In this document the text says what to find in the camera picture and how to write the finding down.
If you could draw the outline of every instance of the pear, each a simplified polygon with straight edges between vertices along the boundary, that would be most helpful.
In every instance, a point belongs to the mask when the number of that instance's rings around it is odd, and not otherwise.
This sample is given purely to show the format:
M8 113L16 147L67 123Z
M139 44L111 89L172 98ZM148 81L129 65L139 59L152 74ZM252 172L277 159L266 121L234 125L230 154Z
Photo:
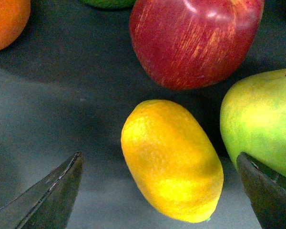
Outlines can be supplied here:
M243 151L286 176L286 69L235 83L221 105L220 131L236 168Z
M135 0L81 0L81 1L96 8L109 9L109 10L129 8L132 7L135 2Z

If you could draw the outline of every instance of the lemon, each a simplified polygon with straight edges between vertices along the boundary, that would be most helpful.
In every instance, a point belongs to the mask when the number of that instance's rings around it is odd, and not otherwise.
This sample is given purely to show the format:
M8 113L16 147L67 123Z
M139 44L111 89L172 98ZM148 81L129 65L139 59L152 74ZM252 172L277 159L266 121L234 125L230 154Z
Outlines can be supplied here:
M121 146L139 190L155 209L191 223L210 218L222 192L223 168L184 107L167 100L140 103L123 126Z

